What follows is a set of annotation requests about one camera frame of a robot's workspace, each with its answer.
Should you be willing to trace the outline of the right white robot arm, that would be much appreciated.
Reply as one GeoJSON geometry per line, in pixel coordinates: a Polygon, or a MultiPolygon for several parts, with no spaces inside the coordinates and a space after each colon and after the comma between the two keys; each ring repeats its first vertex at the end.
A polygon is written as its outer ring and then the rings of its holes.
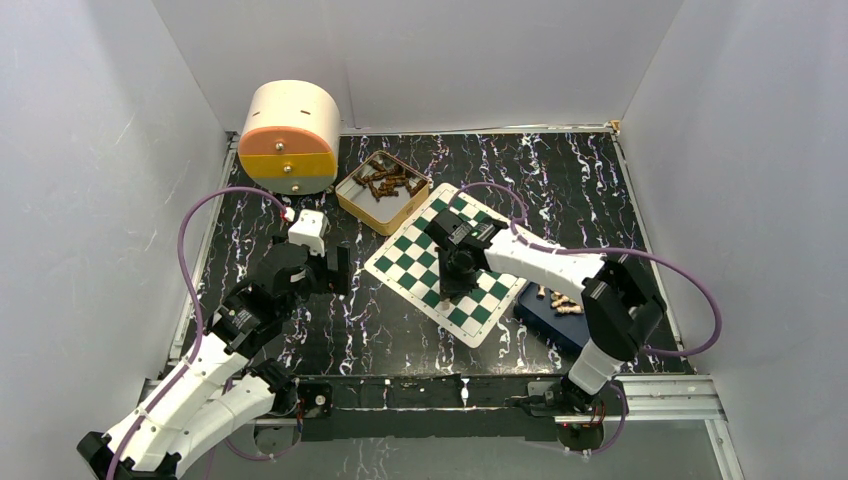
{"type": "Polygon", "coordinates": [[[490,217],[472,225],[448,209],[427,222],[425,233],[436,245],[444,300],[469,295],[486,271],[556,290],[581,307],[586,344],[559,386],[527,400],[530,408],[590,413],[666,316],[667,304],[634,252],[579,253],[534,243],[514,225],[490,217]]]}

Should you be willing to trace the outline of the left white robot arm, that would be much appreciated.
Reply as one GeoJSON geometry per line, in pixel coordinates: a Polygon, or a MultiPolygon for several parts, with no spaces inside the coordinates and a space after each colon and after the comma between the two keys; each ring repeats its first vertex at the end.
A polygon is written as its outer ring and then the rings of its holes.
{"type": "Polygon", "coordinates": [[[92,431],[77,451],[97,479],[178,479],[248,421],[303,411],[299,379],[273,358],[252,359],[312,295],[352,286],[346,246],[322,253],[280,237],[206,320],[192,351],[130,414],[92,431]]]}

